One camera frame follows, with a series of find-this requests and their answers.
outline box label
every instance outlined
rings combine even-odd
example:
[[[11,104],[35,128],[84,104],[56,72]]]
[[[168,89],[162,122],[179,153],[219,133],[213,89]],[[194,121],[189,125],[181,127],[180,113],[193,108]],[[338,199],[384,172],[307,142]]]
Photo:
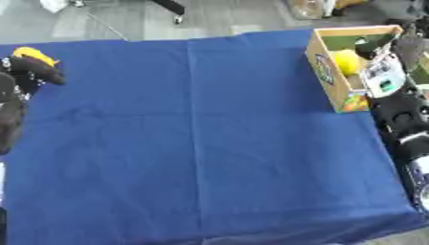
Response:
[[[328,65],[327,58],[320,54],[316,54],[316,75],[319,80],[334,85],[332,69]]]

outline white robot part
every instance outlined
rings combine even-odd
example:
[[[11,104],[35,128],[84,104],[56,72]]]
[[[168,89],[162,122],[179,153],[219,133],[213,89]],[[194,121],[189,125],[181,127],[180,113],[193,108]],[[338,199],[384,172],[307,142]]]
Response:
[[[375,99],[390,96],[404,85],[407,78],[395,54],[378,56],[361,72],[360,77],[368,96]]]

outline chair leg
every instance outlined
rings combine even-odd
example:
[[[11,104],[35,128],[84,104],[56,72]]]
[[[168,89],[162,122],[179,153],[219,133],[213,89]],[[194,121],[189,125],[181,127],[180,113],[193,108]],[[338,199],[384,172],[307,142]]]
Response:
[[[169,11],[174,12],[177,16],[183,16],[185,14],[185,7],[178,4],[173,0],[152,0],[153,2],[161,5]]]

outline lemon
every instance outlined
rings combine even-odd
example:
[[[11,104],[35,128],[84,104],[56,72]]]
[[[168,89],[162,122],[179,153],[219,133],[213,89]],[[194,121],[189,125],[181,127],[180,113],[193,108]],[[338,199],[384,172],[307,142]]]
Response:
[[[335,52],[333,59],[344,76],[357,74],[361,69],[360,58],[353,50]]]

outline yellow fruit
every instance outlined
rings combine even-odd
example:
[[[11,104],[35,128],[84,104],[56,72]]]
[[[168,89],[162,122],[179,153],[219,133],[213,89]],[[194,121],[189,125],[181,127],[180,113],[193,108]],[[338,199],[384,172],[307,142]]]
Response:
[[[13,52],[13,56],[16,57],[22,57],[22,56],[29,56],[36,59],[39,59],[43,62],[45,62],[47,65],[50,65],[52,67],[55,67],[55,65],[58,63],[58,61],[53,60],[51,57],[46,56],[45,54],[41,53],[39,50],[31,47],[20,47],[17,48]]]
[[[335,52],[333,54],[333,59],[344,76],[354,75],[360,71],[360,59],[353,50]]]

